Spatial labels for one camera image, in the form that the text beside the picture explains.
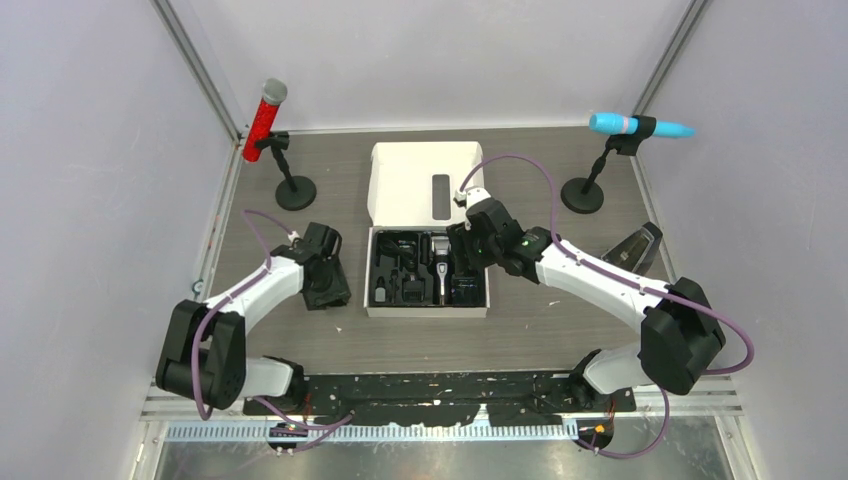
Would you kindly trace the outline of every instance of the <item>robotic arm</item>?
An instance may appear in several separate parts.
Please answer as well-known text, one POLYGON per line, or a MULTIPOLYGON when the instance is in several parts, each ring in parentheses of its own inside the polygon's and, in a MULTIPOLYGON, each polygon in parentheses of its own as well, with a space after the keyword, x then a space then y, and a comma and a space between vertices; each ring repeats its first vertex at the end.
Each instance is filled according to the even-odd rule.
POLYGON ((707 315, 645 292, 669 292, 709 306, 701 287, 686 278, 674 285, 641 277, 587 255, 560 240, 575 254, 554 245, 550 231, 523 230, 503 204, 480 187, 457 192, 466 222, 448 227, 458 269, 498 265, 524 277, 573 293, 611 313, 641 334, 641 341, 587 355, 569 377, 578 402, 587 408, 622 388, 656 383, 678 395, 692 386, 724 346, 718 322, 707 315), (602 269, 640 285, 635 290, 604 275, 602 269))
POLYGON ((183 300, 174 308, 165 344, 156 369, 156 386, 193 397, 191 347, 198 325, 213 305, 230 299, 212 317, 203 332, 208 348, 199 355, 203 403, 228 408, 239 397, 291 396, 293 403, 302 392, 303 367, 278 358, 247 358, 245 339, 250 330, 284 300, 301 293, 308 310, 342 306, 350 299, 339 251, 342 238, 332 228, 310 223, 302 238, 271 252, 270 268, 256 272, 229 290, 203 303, 183 300), (266 274, 241 295, 234 292, 266 274))

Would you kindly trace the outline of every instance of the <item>light blue cylinder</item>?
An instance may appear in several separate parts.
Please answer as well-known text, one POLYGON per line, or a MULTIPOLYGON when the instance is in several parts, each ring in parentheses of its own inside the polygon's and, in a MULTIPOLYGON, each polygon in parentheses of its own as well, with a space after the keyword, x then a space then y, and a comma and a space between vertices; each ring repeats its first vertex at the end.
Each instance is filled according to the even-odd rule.
MULTIPOLYGON (((589 119, 589 128, 592 131, 606 135, 632 135, 638 126, 638 119, 617 113, 596 113, 589 119)), ((679 123, 657 121, 657 126, 654 129, 655 137, 686 138, 693 135, 695 135, 694 128, 679 123)))

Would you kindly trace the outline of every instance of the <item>wooden surface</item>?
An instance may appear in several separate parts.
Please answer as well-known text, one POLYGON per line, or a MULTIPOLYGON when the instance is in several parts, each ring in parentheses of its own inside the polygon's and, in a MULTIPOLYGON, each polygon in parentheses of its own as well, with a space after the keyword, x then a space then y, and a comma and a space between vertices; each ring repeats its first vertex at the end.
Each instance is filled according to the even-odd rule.
MULTIPOLYGON (((318 198, 300 212, 274 201, 281 179, 270 152, 241 169, 212 292, 250 274, 262 251, 240 217, 245 208, 274 214, 303 232, 309 221, 341 232, 345 274, 353 297, 343 308, 307 312, 291 298, 263 319, 248 337, 251 355, 272 355, 305 366, 307 373, 435 372, 570 368, 595 348, 610 348, 637 336, 611 315, 571 294, 490 272, 492 308, 485 319, 369 318, 362 307, 370 153, 384 141, 479 141, 484 156, 520 153, 540 160, 557 188, 585 176, 603 150, 605 137, 586 128, 508 129, 298 135, 289 161, 295 174, 312 178, 318 198)), ((486 187, 522 227, 548 227, 550 194, 542 175, 519 160, 486 167, 486 187)), ((623 240, 647 221, 629 159, 611 155, 600 177, 606 202, 593 215, 577 215, 559 201, 558 232, 593 255, 623 240)), ((286 243, 279 228, 256 220, 272 246, 286 243)), ((650 276, 665 278, 658 260, 650 276)))

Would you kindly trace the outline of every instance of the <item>red microphone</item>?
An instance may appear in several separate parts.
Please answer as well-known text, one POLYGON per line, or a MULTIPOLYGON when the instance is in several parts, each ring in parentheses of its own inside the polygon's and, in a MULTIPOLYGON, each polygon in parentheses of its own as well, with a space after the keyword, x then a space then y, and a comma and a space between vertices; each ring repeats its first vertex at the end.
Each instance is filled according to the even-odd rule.
POLYGON ((288 92, 286 84, 276 78, 269 78, 262 85, 262 100, 259 101, 259 109, 253 117, 253 125, 250 126, 241 154, 248 162, 259 160, 261 151, 256 148, 255 143, 271 134, 271 125, 277 116, 277 110, 280 109, 280 104, 286 99, 288 92))

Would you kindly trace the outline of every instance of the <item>white box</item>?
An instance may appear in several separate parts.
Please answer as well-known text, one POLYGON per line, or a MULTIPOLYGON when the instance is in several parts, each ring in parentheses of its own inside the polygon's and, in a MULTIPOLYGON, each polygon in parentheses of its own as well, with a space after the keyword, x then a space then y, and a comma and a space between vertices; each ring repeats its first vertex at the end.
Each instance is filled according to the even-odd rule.
MULTIPOLYGON (((370 317, 460 317, 482 318, 491 305, 489 272, 484 273, 485 307, 373 307, 369 304, 372 242, 379 230, 432 230, 465 221, 465 210, 453 202, 453 192, 474 166, 483 159, 477 142, 397 142, 377 143, 371 151, 371 181, 368 185, 368 254, 365 266, 363 305, 370 317), (447 175, 450 218, 433 218, 433 176, 447 175)), ((478 170, 469 186, 483 186, 483 171, 478 170)))

